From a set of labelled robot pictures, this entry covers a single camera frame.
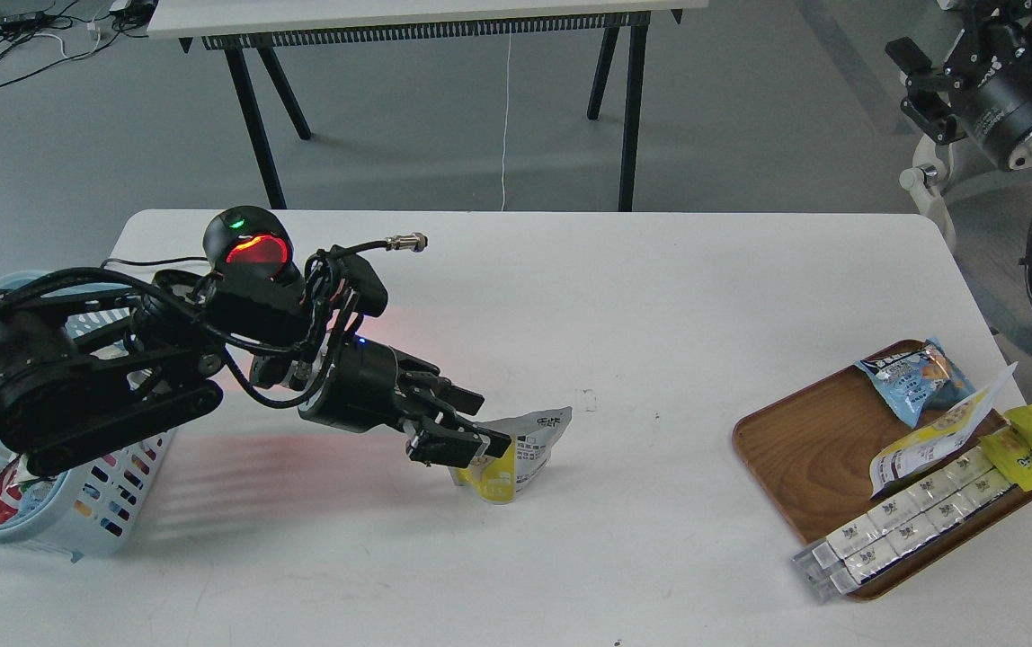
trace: black table leg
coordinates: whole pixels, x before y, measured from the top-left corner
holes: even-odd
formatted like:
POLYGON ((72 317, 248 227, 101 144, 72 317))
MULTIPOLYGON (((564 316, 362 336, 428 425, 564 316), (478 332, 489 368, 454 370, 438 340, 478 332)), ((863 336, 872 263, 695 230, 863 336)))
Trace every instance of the black table leg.
POLYGON ((611 55, 616 52, 616 38, 618 36, 618 26, 610 26, 610 28, 603 30, 600 58, 595 62, 595 77, 591 79, 591 96, 589 97, 589 119, 592 122, 600 119, 600 103, 603 103, 603 90, 608 86, 611 55))
POLYGON ((636 144, 640 136, 640 98, 644 93, 644 50, 648 25, 634 26, 627 42, 627 100, 624 102, 624 148, 619 159, 619 211, 632 211, 636 188, 636 144))
POLYGON ((277 53, 273 53, 272 47, 261 47, 258 51, 261 53, 261 61, 264 61, 265 69, 268 69, 268 76, 272 78, 272 85, 277 87, 277 94, 281 95, 285 109, 289 110, 289 119, 293 120, 296 134, 301 139, 310 138, 312 131, 308 129, 308 122, 303 119, 299 103, 296 102, 293 87, 289 86, 289 77, 285 76, 281 61, 277 60, 277 53))
POLYGON ((281 177, 277 175, 277 164, 272 161, 272 150, 268 147, 268 135, 264 132, 264 122, 261 121, 260 107, 256 105, 256 92, 253 82, 248 76, 248 65, 241 50, 225 50, 228 61, 228 71, 232 74, 233 86, 236 86, 236 99, 240 100, 240 114, 245 115, 245 126, 248 127, 248 138, 253 140, 253 153, 256 164, 261 167, 261 180, 264 190, 268 193, 268 204, 272 208, 287 208, 285 193, 281 189, 281 177))

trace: cable connector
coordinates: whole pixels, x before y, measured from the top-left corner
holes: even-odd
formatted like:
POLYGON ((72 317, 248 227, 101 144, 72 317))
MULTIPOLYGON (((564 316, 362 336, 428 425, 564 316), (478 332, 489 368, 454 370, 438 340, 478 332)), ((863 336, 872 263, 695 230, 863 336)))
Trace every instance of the cable connector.
POLYGON ((86 29, 88 29, 88 36, 92 40, 101 40, 106 36, 104 32, 104 25, 97 24, 96 21, 89 21, 85 24, 86 29))
POLYGON ((414 253, 422 253, 424 248, 429 246, 429 237, 419 232, 405 233, 401 236, 388 236, 384 240, 388 242, 388 251, 412 250, 414 253))

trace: gray floor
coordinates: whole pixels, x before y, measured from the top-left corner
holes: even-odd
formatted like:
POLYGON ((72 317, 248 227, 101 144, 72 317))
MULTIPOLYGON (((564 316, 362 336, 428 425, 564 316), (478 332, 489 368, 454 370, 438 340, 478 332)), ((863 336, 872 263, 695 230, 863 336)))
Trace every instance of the gray floor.
MULTIPOLYGON (((896 179, 917 136, 899 118, 903 91, 882 45, 913 36, 944 53, 953 25, 932 0, 714 0, 683 25, 657 13, 636 209, 910 213, 896 179)), ((71 54, 89 47, 84 29, 59 34, 71 54)), ((615 208, 626 42, 603 119, 587 122, 599 41, 593 31, 511 40, 513 218, 615 208)), ((249 53, 290 207, 498 209, 508 47, 488 37, 283 48, 310 142, 249 53)), ((0 63, 0 82, 57 57, 55 40, 32 41, 0 63)), ((1005 353, 1025 359, 1017 381, 1032 400, 1022 351, 1032 320, 1015 266, 1032 176, 980 177, 957 193, 960 265, 1005 353)), ((264 204, 264 192, 223 54, 122 39, 0 90, 0 274, 96 263, 142 208, 236 204, 264 204)))

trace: laundry basket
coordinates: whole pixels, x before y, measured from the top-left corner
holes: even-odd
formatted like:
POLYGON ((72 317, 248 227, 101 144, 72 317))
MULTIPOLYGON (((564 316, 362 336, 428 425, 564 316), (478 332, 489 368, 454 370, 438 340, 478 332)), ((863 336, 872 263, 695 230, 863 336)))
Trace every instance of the laundry basket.
MULTIPOLYGON (((40 274, 10 274, 0 280, 0 287, 14 289, 40 274)), ((88 313, 69 318, 65 328, 75 337, 128 314, 88 313)), ((170 441, 171 431, 165 431, 60 475, 35 511, 0 524, 0 545, 63 553, 72 561, 116 552, 129 539, 170 441)), ((0 475, 10 459, 11 452, 0 443, 0 475)))

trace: brown tray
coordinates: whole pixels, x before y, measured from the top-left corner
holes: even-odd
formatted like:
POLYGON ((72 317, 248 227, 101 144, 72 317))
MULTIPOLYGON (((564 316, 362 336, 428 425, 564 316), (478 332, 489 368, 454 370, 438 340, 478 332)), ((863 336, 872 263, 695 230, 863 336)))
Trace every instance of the brown tray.
MULTIPOLYGON (((872 357, 913 351, 922 344, 905 339, 872 357)), ((920 425, 939 414, 924 411, 920 425)), ((945 462, 1002 425, 1001 416, 993 411, 968 444, 945 462)), ((733 445, 806 546, 875 507, 868 464, 879 450, 910 430, 888 408, 867 374, 849 365, 742 418, 733 431, 733 445)), ((1013 487, 848 597, 865 602, 881 596, 1031 499, 1032 491, 1013 487)))

